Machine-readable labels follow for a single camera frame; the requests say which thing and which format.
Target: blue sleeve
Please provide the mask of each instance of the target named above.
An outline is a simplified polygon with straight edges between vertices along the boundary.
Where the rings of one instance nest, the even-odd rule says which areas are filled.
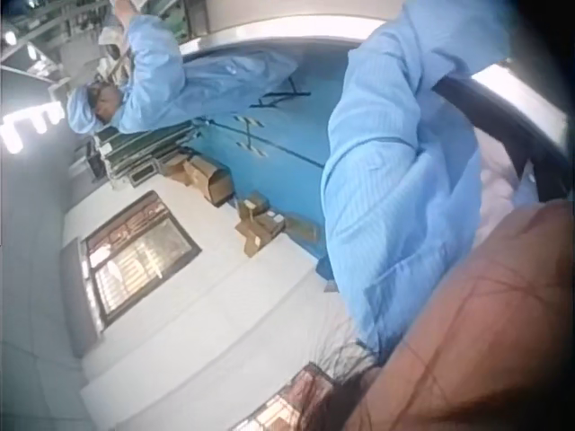
[[[167,104],[185,85],[178,42],[162,20],[138,15],[128,28],[134,53],[134,74],[119,128],[128,132],[149,130]]]
[[[416,254],[429,234],[427,213],[449,193],[441,146],[421,127],[418,95],[445,75],[471,75],[505,57],[509,14],[501,4],[411,1],[349,53],[329,123],[322,203],[333,273],[360,330],[374,325],[366,291]]]

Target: window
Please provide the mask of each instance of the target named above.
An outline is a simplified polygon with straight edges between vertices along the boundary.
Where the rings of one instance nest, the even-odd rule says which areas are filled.
[[[108,326],[200,253],[168,208],[150,192],[85,242],[93,297]]]
[[[231,431],[290,431],[295,429],[308,385],[314,383],[312,402],[319,401],[331,388],[332,379],[316,364],[308,364],[276,395]]]

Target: blue striped fabric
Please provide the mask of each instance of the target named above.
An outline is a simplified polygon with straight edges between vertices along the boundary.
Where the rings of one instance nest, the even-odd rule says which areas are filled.
[[[322,203],[333,274],[366,344],[389,350],[472,247],[481,204],[471,124],[432,92],[505,58],[501,1],[416,0],[349,53]]]

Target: blue coat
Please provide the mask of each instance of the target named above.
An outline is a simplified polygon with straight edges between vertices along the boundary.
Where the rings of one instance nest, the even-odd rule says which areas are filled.
[[[481,205],[473,127],[432,92],[506,58],[499,0],[416,0],[349,53],[322,181],[335,280],[366,344],[391,350],[471,249]]]
[[[287,50],[238,48],[183,63],[172,33],[157,17],[136,16],[128,28],[134,74],[111,125],[122,133],[173,126],[201,116],[245,110],[297,69]],[[103,128],[87,105],[85,87],[68,101],[77,133]]]

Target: person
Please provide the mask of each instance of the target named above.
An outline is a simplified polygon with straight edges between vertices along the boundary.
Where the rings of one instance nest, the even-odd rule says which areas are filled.
[[[507,215],[383,367],[349,370],[314,405],[308,387],[296,429],[573,429],[572,210]]]
[[[480,225],[473,126],[433,87],[507,58],[512,19],[499,0],[410,0],[349,53],[329,122],[325,235],[341,297],[380,363]]]
[[[107,125],[121,133],[143,132],[244,110],[298,67],[298,54],[279,48],[238,48],[184,64],[174,36],[159,18],[140,15],[129,0],[117,0],[114,7],[135,70],[121,88],[98,82],[72,92],[68,122],[79,134]]]

